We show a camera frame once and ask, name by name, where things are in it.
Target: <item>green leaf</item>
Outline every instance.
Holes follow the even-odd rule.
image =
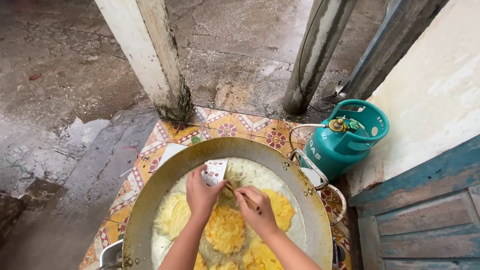
[[[197,137],[197,136],[193,136],[193,137],[192,137],[192,143],[193,143],[193,144],[198,144],[199,142],[200,142],[200,138],[199,138],[199,137]]]

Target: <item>pot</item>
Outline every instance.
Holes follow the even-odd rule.
[[[296,149],[293,154],[303,153]],[[296,198],[305,225],[307,255],[322,269],[332,267],[337,248],[333,246],[330,222],[325,207],[305,173],[276,149],[237,137],[203,141],[168,159],[143,187],[133,206],[123,239],[123,269],[154,270],[151,239],[154,218],[162,198],[175,182],[206,160],[239,157],[258,162],[277,174]],[[325,181],[317,189],[326,186]]]

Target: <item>metal pan handle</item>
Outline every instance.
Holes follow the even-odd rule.
[[[338,188],[336,188],[336,187],[334,187],[334,186],[332,186],[331,184],[328,183],[328,179],[325,176],[325,174],[307,157],[307,155],[305,155],[305,153],[302,150],[300,150],[298,148],[293,150],[292,154],[290,155],[290,160],[291,161],[293,161],[293,158],[295,157],[295,154],[299,154],[304,159],[305,163],[307,163],[307,165],[310,168],[312,168],[318,174],[318,176],[320,176],[320,180],[322,181],[322,183],[318,186],[313,187],[316,191],[321,191],[322,189],[325,189],[326,187],[329,187],[331,190],[333,190],[335,193],[337,193],[338,197],[342,201],[342,211],[340,212],[340,214],[338,215],[338,217],[336,219],[334,219],[330,222],[330,226],[333,226],[333,225],[339,223],[343,219],[343,217],[345,216],[345,213],[347,212],[347,200],[345,200],[345,197],[340,192],[340,190],[338,190]]]

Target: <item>white pillar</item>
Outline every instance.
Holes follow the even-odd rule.
[[[161,118],[183,121],[191,109],[164,0],[95,0]]]

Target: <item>hot oil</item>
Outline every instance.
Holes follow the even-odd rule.
[[[242,159],[242,158],[228,158],[228,167],[225,173],[225,178],[229,179],[234,187],[253,185],[258,189],[269,188],[275,191],[280,192],[289,200],[291,206],[295,210],[295,215],[291,220],[291,226],[286,232],[287,236],[302,250],[306,249],[306,235],[305,235],[305,225],[298,205],[297,200],[293,196],[292,192],[289,190],[287,185],[273,173],[270,169],[265,166],[256,163],[251,160]],[[187,174],[182,176],[172,187],[172,189],[166,194],[165,197],[170,196],[173,193],[181,192],[185,193],[185,184],[187,181]],[[236,198],[231,194],[226,188],[221,192],[218,197],[217,204],[219,206],[230,206],[235,210],[240,210]],[[245,252],[248,250],[249,243],[256,235],[255,231],[251,229],[246,223],[245,230],[245,241],[244,245],[239,252],[233,252],[229,255],[224,255],[218,251],[213,250],[212,246],[208,243],[205,238],[205,232],[202,235],[200,240],[199,251],[202,254],[204,261],[207,264],[207,267],[217,263],[225,263],[227,261],[235,261],[240,265],[240,268],[243,269],[242,258],[245,255]],[[169,241],[164,236],[159,234],[157,229],[153,231],[152,237],[152,263],[154,269],[158,269],[163,258],[167,254],[172,242]]]

